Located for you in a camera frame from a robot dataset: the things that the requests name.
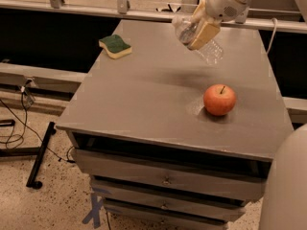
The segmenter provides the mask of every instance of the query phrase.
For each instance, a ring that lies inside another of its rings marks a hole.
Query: drawer
[[[159,222],[161,225],[180,226],[191,230],[225,230],[228,228],[227,223],[223,221],[164,212],[161,210],[128,204],[112,199],[104,199],[104,207],[112,214],[155,221]]]
[[[177,211],[225,221],[234,221],[245,213],[244,207],[232,205],[229,201],[214,196],[142,187],[144,184],[125,183],[109,178],[97,180],[92,177],[90,184],[99,196],[152,206],[164,211]]]
[[[74,149],[72,156],[83,173],[92,175],[243,201],[258,200],[264,193],[265,180],[261,178],[82,149]]]

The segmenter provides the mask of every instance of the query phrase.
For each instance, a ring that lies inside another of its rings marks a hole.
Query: floor
[[[71,4],[86,5],[91,1],[91,6],[102,6],[102,0],[66,0]],[[131,8],[149,8],[164,6],[160,1],[148,3],[148,0],[132,0]],[[26,113],[21,104],[19,91],[0,91],[0,99],[6,104],[21,121],[25,121]],[[40,137],[44,136],[49,122],[57,122],[61,112],[68,102],[46,98],[36,98],[35,103],[27,112],[27,125],[35,130]],[[13,134],[22,134],[24,126],[13,114],[0,103],[0,120],[15,119]],[[0,127],[0,141],[5,142],[10,135],[11,127]],[[9,148],[18,142],[10,143]],[[34,132],[26,128],[23,147],[39,146],[40,141]],[[0,158],[0,230],[36,230],[36,229],[133,229],[133,230],[183,230],[180,227],[161,227],[160,224],[108,215],[104,209],[92,211],[91,189],[89,176],[80,172],[75,164],[66,163],[67,152],[71,143],[65,132],[57,130],[52,136],[48,150],[46,150],[37,179],[43,183],[39,190],[26,187],[28,176],[34,164],[34,157]],[[261,211],[261,200],[250,203],[247,213],[236,222],[229,223],[230,230],[255,230]]]

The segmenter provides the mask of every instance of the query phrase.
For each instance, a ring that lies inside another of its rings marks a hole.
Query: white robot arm
[[[223,21],[239,16],[252,0],[202,0],[195,9],[190,25],[178,34],[179,40],[190,50],[198,50],[219,31]],[[178,19],[173,24],[178,27]]]

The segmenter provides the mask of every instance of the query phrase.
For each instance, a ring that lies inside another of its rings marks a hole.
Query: black stand leg
[[[42,140],[40,148],[0,149],[0,157],[36,155],[36,160],[27,182],[28,188],[40,189],[42,187],[42,183],[40,181],[35,181],[35,179],[39,171],[39,167],[42,162],[43,156],[47,149],[50,137],[51,135],[56,133],[54,126],[55,123],[53,122],[49,123],[49,126],[45,133],[44,139]]]

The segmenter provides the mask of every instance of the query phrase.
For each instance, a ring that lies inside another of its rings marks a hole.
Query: apple
[[[212,85],[203,94],[204,107],[214,116],[227,114],[236,104],[236,100],[235,92],[224,84]]]

